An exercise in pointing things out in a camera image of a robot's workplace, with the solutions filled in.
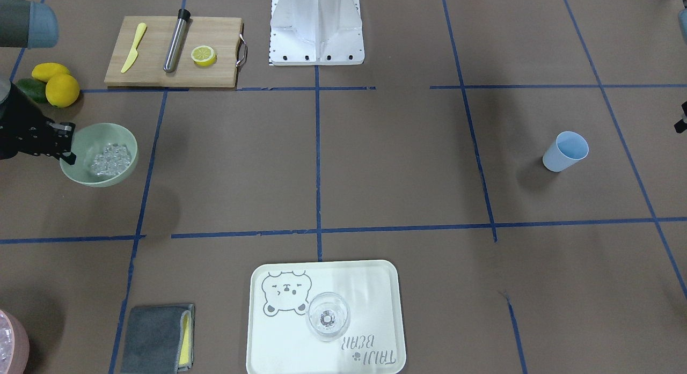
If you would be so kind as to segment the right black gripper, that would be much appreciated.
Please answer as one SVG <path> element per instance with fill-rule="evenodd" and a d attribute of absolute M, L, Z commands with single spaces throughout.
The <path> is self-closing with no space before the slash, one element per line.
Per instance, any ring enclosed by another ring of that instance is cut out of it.
<path fill-rule="evenodd" d="M 77 159 L 72 152 L 76 125 L 49 122 L 35 102 L 8 79 L 1 80 L 1 159 L 19 152 L 31 156 L 52 156 L 69 166 Z"/>

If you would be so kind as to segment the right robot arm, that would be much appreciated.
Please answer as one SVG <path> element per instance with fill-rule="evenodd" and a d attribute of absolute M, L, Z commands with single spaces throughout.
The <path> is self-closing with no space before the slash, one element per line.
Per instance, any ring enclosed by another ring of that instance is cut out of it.
<path fill-rule="evenodd" d="M 44 3 L 2 0 L 2 47 L 54 47 L 59 25 L 54 11 Z M 74 165 L 74 123 L 57 123 L 46 117 L 36 103 L 7 78 L 1 89 L 1 156 L 10 159 L 19 152 L 48 156 Z"/>

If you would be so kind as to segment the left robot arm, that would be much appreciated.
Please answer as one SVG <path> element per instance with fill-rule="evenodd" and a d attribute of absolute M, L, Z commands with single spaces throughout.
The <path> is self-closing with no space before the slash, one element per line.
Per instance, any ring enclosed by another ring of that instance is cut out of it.
<path fill-rule="evenodd" d="M 687 44 L 687 8 L 684 8 L 679 12 L 678 24 L 682 35 L 682 39 L 684 40 L 685 44 Z"/>

